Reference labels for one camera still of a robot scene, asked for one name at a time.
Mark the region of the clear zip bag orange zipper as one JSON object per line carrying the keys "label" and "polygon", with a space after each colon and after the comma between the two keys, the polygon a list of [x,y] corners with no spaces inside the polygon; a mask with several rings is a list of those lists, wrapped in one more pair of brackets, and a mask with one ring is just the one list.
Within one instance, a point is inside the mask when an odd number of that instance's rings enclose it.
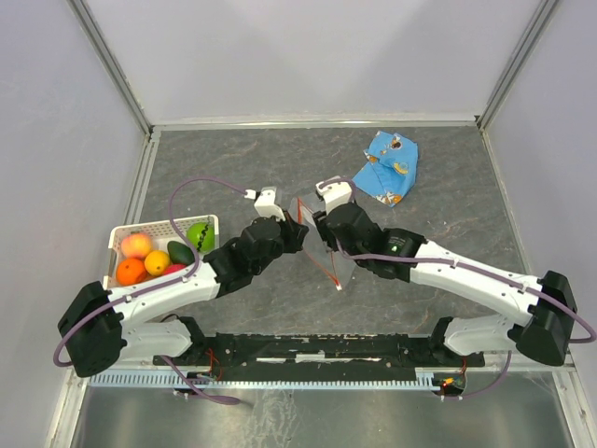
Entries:
{"label": "clear zip bag orange zipper", "polygon": [[319,201],[315,193],[294,197],[288,209],[290,216],[309,230],[303,241],[303,252],[333,282],[337,290],[343,290],[353,278],[355,264],[333,251],[321,239],[313,216],[324,211],[324,203]]}

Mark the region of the green watermelon toy ball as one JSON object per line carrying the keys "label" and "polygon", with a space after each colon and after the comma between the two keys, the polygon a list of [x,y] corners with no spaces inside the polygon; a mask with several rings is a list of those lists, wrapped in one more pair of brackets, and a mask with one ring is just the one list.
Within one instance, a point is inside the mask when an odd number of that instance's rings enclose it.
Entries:
{"label": "green watermelon toy ball", "polygon": [[187,229],[187,239],[201,254],[206,254],[215,248],[215,229],[207,221],[192,224]]}

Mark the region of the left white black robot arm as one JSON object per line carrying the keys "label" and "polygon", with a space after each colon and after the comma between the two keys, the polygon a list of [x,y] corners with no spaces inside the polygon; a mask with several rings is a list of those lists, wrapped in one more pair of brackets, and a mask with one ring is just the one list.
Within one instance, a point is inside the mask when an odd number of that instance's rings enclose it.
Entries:
{"label": "left white black robot arm", "polygon": [[180,357],[201,361],[206,341],[184,323],[156,317],[199,301],[210,301],[249,286],[283,254],[302,250],[306,226],[292,217],[259,217],[240,236],[204,256],[199,264],[138,286],[106,289],[95,281],[79,290],[58,323],[56,350],[81,378],[91,377],[132,357]]}

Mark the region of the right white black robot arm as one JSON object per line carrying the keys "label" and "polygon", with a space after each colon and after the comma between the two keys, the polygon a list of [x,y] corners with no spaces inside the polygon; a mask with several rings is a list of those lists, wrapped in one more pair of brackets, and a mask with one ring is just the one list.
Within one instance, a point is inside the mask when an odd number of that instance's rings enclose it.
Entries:
{"label": "right white black robot arm", "polygon": [[427,344],[437,364],[511,350],[548,366],[565,361],[577,311],[565,275],[536,277],[460,257],[415,232],[381,229],[355,203],[316,212],[313,220],[330,249],[380,278],[435,287],[493,310],[478,318],[440,319]]}

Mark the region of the blue patterned cloth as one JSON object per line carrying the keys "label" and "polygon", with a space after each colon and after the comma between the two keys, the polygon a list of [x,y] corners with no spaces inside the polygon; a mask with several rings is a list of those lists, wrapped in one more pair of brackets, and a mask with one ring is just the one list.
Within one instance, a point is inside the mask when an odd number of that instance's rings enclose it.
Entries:
{"label": "blue patterned cloth", "polygon": [[380,203],[398,205],[415,184],[418,145],[399,133],[377,131],[364,155],[367,162],[354,184]]}

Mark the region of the dark green avocado toy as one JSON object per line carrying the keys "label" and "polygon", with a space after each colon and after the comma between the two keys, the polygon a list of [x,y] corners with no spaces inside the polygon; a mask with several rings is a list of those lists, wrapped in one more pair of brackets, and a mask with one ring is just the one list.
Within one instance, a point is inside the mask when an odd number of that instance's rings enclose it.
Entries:
{"label": "dark green avocado toy", "polygon": [[191,248],[178,241],[170,241],[167,244],[167,252],[172,264],[188,266],[195,262],[195,255]]}

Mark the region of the red apple toy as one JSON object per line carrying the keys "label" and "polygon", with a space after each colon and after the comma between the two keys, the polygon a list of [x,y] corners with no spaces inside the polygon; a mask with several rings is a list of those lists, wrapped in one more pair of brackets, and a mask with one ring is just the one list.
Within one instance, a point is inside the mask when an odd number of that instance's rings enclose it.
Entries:
{"label": "red apple toy", "polygon": [[172,264],[163,271],[162,275],[165,276],[173,273],[184,273],[186,268],[187,266],[184,264]]}

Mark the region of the yellow lemon toy fruit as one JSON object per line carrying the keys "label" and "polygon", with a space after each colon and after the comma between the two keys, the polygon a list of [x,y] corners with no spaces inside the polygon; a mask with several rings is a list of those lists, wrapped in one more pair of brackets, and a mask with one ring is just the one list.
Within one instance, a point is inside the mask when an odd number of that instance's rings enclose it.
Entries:
{"label": "yellow lemon toy fruit", "polygon": [[144,265],[149,275],[161,276],[171,265],[171,259],[167,252],[162,250],[153,250],[145,257]]}

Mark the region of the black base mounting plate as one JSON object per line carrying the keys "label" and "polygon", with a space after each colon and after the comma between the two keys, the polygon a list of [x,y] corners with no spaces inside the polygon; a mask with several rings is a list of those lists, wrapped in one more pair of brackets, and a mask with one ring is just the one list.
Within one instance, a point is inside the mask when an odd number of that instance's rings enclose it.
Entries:
{"label": "black base mounting plate", "polygon": [[257,335],[217,333],[174,357],[177,367],[206,368],[223,381],[412,381],[418,368],[480,368],[484,356],[454,354],[432,336]]}

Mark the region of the peach toy fruit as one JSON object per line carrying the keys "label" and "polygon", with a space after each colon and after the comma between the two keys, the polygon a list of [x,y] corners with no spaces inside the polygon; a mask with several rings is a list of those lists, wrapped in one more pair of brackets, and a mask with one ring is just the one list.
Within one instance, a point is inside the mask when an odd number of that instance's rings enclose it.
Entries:
{"label": "peach toy fruit", "polygon": [[153,251],[153,241],[146,233],[132,233],[121,241],[120,251],[126,259],[144,259]]}

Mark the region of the orange toy fruit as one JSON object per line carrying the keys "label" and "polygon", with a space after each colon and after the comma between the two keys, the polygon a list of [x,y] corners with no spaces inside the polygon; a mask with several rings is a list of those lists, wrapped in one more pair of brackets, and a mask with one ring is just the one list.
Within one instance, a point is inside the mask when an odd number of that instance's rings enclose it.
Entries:
{"label": "orange toy fruit", "polygon": [[123,286],[133,286],[143,282],[147,277],[145,263],[141,259],[124,259],[117,267],[116,280]]}

